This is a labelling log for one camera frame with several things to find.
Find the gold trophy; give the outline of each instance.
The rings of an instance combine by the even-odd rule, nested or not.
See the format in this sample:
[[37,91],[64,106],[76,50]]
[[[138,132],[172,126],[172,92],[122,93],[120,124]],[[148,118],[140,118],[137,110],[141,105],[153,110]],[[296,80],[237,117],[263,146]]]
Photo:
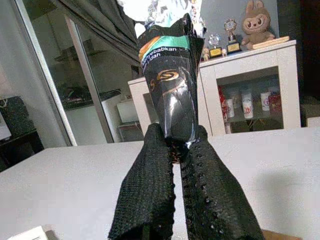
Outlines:
[[234,19],[228,19],[224,23],[224,30],[228,33],[228,45],[226,46],[228,54],[241,51],[240,43],[237,41],[234,31],[237,28],[237,23]]
[[209,45],[212,48],[209,50],[210,58],[219,57],[222,55],[222,48],[217,47],[221,41],[221,37],[219,34],[211,34],[209,36]]

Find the gray curtain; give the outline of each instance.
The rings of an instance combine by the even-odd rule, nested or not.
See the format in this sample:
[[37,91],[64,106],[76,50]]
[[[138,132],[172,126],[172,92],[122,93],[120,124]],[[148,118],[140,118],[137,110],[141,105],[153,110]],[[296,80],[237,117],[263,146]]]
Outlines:
[[139,67],[135,23],[125,15],[117,0],[51,0],[74,22],[103,39],[116,54]]

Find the shelf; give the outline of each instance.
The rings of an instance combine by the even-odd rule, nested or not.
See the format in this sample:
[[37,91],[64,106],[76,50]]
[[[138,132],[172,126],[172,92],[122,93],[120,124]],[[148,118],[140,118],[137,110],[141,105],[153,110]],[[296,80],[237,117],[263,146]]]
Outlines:
[[245,118],[243,108],[238,107],[234,109],[234,117],[230,117],[227,123],[243,122],[247,120],[257,120],[257,119],[276,119],[282,122],[282,112],[272,113],[270,111],[263,111],[261,104],[257,102],[253,103],[253,118]]

